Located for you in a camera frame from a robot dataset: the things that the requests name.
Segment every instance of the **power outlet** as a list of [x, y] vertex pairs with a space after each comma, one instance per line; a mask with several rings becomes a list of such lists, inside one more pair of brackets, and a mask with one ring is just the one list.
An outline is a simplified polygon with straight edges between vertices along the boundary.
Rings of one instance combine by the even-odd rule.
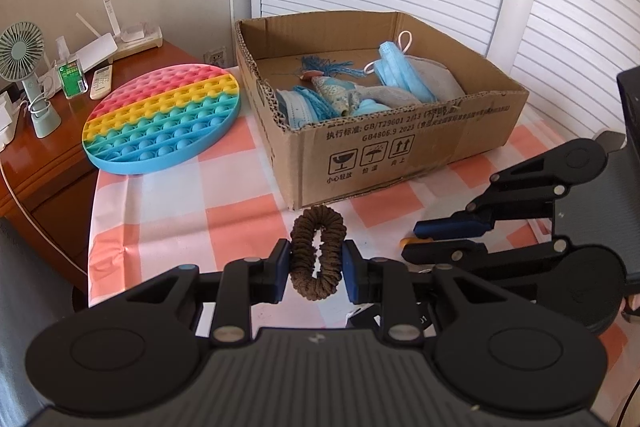
[[226, 68], [226, 47], [206, 52], [204, 54], [204, 63], [209, 66]]

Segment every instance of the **wooden desk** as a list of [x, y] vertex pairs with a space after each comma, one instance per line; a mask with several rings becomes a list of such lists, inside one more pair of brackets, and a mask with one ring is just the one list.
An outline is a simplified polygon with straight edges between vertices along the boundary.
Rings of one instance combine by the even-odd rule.
[[[198, 62], [169, 42], [161, 48], [132, 55], [113, 64], [111, 89], [140, 74], [174, 64]], [[93, 72], [87, 75], [91, 82]], [[60, 250], [86, 271], [89, 225], [98, 171], [87, 159], [80, 143], [82, 127], [98, 101], [89, 92], [67, 100], [62, 92], [51, 103], [62, 118], [49, 136], [37, 138], [31, 117], [18, 119], [14, 140], [0, 153], [0, 161], [18, 200], [32, 219]], [[31, 226], [3, 181], [0, 181], [0, 216], [5, 216], [20, 235], [57, 272], [86, 293], [86, 276], [64, 259]]]

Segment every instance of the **hand sanitizer bottle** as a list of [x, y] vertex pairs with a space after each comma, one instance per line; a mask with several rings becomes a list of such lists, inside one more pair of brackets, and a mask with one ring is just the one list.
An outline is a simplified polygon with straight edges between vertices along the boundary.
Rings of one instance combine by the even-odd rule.
[[70, 55], [69, 48], [66, 46], [64, 37], [58, 37], [56, 39], [58, 46], [58, 58], [56, 61], [56, 71], [60, 77], [60, 83], [62, 83], [62, 91], [67, 98], [73, 98], [87, 92], [89, 86], [82, 73], [80, 67], [80, 60], [77, 55]]

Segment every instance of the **green fan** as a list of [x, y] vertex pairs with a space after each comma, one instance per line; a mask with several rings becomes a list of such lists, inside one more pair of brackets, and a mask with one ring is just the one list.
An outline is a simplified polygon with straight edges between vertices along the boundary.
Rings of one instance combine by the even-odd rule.
[[32, 22], [15, 23], [0, 35], [0, 77], [24, 86], [38, 138], [44, 138], [60, 125], [60, 115], [44, 96], [35, 74], [43, 54], [42, 31]]

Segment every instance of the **pink and white tablecloth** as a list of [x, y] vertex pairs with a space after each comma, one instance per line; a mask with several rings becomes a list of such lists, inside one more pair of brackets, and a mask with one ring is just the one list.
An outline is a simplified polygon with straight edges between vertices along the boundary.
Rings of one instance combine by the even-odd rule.
[[[178, 264], [219, 271], [241, 257], [266, 257], [289, 237], [300, 211], [286, 209], [256, 122], [246, 100], [228, 134], [181, 165], [152, 174], [118, 176], [101, 171], [95, 192], [88, 261], [90, 304], [150, 279]], [[449, 216], [485, 190], [492, 172], [562, 143], [526, 107], [507, 145], [351, 200], [332, 203], [364, 257], [400, 259], [399, 241], [420, 219]], [[535, 243], [526, 221], [499, 222], [483, 238], [490, 251]], [[257, 305], [260, 326], [343, 327], [354, 306], [344, 284], [319, 302], [291, 286], [279, 305]], [[609, 372], [594, 409], [609, 419], [640, 373], [640, 327], [620, 317], [602, 336]]]

